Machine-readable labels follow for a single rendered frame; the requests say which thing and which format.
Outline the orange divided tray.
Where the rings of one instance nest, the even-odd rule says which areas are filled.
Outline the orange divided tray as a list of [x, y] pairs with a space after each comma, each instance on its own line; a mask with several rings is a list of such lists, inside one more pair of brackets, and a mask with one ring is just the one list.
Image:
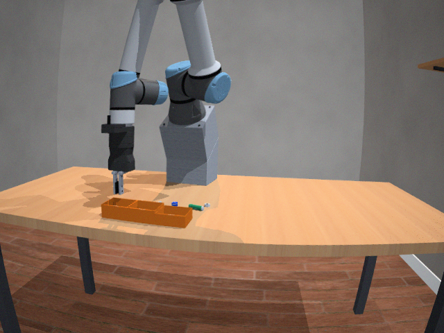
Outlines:
[[159, 202], [125, 198], [111, 198], [102, 203], [101, 213], [102, 218], [176, 228], [186, 228], [192, 220], [191, 207], [170, 206]]

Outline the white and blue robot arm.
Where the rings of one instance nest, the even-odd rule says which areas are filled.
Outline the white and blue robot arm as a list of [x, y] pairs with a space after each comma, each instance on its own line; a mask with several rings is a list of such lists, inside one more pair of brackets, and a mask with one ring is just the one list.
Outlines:
[[169, 121], [189, 125], [205, 117], [202, 101], [216, 104], [225, 99], [231, 80], [215, 61], [203, 0], [170, 0], [176, 4], [189, 60], [167, 67], [167, 85], [139, 77], [157, 10], [163, 1], [137, 1], [119, 71], [113, 73], [110, 81], [110, 110], [160, 105], [169, 93]]

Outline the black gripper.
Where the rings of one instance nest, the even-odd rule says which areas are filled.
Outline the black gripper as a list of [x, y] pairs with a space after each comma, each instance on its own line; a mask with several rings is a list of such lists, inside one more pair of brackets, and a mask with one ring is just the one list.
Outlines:
[[[111, 125], [112, 123], [122, 125]], [[109, 133], [110, 156], [108, 159], [108, 170], [112, 171], [113, 174], [114, 194], [123, 194], [123, 175], [135, 170], [135, 159], [133, 156], [134, 123], [134, 110], [110, 110], [107, 125], [101, 125], [101, 133]]]

